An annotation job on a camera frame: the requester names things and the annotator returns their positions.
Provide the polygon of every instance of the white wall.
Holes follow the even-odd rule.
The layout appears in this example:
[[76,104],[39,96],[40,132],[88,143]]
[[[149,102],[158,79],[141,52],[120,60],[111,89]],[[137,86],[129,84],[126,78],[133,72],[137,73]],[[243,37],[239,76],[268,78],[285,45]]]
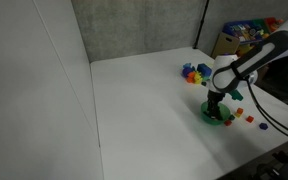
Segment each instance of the white wall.
[[0,0],[0,179],[103,179],[69,0]]

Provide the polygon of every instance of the cardboard box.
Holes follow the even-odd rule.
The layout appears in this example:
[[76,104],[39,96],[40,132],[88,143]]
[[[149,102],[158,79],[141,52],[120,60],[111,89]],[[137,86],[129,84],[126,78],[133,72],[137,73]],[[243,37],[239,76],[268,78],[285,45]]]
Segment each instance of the cardboard box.
[[239,44],[240,40],[238,38],[221,32],[217,38],[211,57],[215,59],[218,55],[235,54]]

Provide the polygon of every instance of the toy block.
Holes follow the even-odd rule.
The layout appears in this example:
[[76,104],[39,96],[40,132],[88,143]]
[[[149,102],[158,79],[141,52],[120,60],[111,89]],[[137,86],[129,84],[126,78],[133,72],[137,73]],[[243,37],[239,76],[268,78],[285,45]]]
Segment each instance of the toy block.
[[227,120],[224,122],[225,126],[230,126],[232,124],[232,121],[231,120]]
[[207,81],[207,80],[209,80],[209,79],[210,79],[209,76],[204,76],[204,77],[203,77],[203,81]]
[[253,120],[254,120],[254,117],[252,117],[252,116],[248,116],[248,117],[246,118],[246,121],[249,122],[249,123],[252,123]]
[[230,117],[228,117],[228,119],[233,121],[235,119],[235,116],[233,116],[233,114],[231,114]]
[[195,84],[201,84],[201,82],[203,81],[201,74],[199,72],[195,74],[194,80],[195,80]]
[[186,67],[186,68],[183,69],[182,74],[183,74],[183,76],[184,76],[185,78],[187,78],[187,77],[188,77],[188,74],[189,74],[190,72],[193,72],[192,68]]
[[234,116],[237,117],[237,118],[240,118],[240,117],[241,117],[241,114],[235,113]]
[[195,72],[195,71],[192,71],[192,72],[188,73],[187,77],[189,77],[189,78],[194,78],[194,77],[195,77],[195,74],[196,74],[196,72]]
[[186,63],[183,65],[183,68],[191,68],[191,65],[192,65],[191,63]]
[[262,130],[266,130],[268,128],[267,124],[266,123],[261,123],[259,125],[259,127],[262,129]]
[[236,111],[236,113],[242,115],[242,114],[243,114],[243,111],[244,111],[244,110],[243,110],[242,108],[238,108],[237,111]]
[[211,76],[211,74],[212,74],[212,69],[211,68],[209,68],[206,64],[199,64],[198,66],[197,66],[197,69],[196,69],[197,71],[199,71],[199,72],[201,72],[202,73],[202,76],[204,77],[204,76]]
[[190,78],[190,77],[186,78],[186,81],[187,81],[188,83],[194,83],[194,79],[193,79],[193,78]]
[[239,101],[243,100],[243,96],[241,95],[240,92],[238,92],[238,90],[234,90],[230,92],[229,94],[232,96],[233,100],[239,100]]

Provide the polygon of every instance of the gray wall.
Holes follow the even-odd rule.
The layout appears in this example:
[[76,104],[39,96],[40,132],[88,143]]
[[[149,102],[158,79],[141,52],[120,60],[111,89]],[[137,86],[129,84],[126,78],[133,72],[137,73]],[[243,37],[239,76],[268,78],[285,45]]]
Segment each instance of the gray wall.
[[[205,2],[72,0],[90,61],[191,46]],[[287,19],[288,1],[211,0],[199,49],[212,52],[225,22],[269,16]]]

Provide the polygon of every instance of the colorful toy pile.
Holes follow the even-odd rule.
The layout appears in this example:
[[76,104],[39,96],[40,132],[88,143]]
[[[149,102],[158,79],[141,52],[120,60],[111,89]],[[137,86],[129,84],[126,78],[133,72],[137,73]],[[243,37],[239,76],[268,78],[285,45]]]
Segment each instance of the colorful toy pile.
[[188,83],[201,84],[209,79],[212,74],[212,69],[206,64],[198,64],[195,69],[191,63],[183,65],[182,75]]

